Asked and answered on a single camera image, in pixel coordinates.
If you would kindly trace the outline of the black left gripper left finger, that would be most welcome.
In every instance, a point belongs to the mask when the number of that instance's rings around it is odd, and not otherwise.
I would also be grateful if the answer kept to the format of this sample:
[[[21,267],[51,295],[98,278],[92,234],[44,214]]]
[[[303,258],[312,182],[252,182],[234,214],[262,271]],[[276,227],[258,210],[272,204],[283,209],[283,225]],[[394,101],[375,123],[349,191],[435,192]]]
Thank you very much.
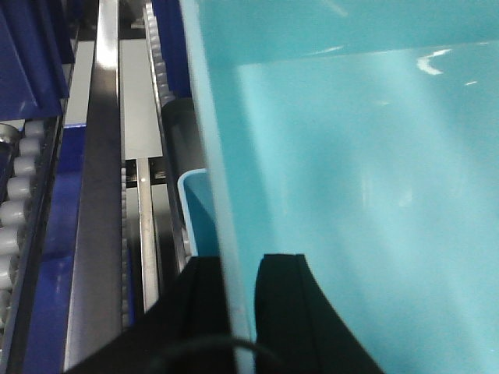
[[[152,373],[165,348],[230,334],[218,257],[193,257],[154,306],[69,373]]]

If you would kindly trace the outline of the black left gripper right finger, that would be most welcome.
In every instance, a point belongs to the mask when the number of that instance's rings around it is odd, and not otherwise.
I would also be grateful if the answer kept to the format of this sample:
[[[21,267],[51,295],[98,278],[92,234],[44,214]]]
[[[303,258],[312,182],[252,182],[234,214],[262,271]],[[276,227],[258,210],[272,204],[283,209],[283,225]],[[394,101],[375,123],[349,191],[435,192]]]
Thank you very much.
[[[258,373],[380,373],[343,323],[303,255],[265,255],[254,296]]]

